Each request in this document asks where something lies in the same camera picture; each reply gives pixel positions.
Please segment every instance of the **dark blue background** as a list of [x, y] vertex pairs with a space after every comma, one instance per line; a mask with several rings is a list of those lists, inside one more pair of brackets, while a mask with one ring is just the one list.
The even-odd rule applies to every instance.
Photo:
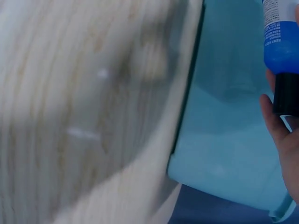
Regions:
[[[169, 224], [271, 224], [268, 212], [182, 186]], [[298, 224], [299, 209], [283, 224]]]

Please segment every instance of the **blue surface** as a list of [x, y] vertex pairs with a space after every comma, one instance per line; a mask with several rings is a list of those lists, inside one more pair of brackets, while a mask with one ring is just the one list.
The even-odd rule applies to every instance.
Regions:
[[[299, 209], [283, 224], [297, 224]], [[169, 224], [271, 224], [268, 213], [183, 186]]]
[[260, 112], [262, 93], [271, 91], [263, 63], [261, 1], [206, 1], [194, 77], [168, 174], [206, 193], [271, 211], [273, 221], [283, 221], [296, 205]]

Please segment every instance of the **hand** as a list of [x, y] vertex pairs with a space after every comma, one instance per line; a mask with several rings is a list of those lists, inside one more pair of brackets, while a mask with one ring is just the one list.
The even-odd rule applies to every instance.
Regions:
[[[296, 19], [299, 25], [299, 6], [296, 8]], [[275, 88], [275, 76], [266, 72], [272, 91]], [[260, 97], [260, 105], [266, 126], [278, 150], [285, 185], [291, 197], [299, 204], [299, 119], [287, 117], [292, 132], [282, 119], [272, 113], [273, 104], [267, 95]]]

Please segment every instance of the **bottle label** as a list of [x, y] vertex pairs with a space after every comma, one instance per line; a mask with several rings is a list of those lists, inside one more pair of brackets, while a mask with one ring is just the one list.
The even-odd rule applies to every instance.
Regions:
[[265, 46], [281, 42], [282, 22], [296, 22], [299, 0], [263, 0]]

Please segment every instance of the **black bottle cap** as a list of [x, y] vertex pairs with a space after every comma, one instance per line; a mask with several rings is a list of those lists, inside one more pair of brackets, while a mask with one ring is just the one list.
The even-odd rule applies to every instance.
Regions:
[[299, 117], [299, 74], [276, 75], [273, 113]]

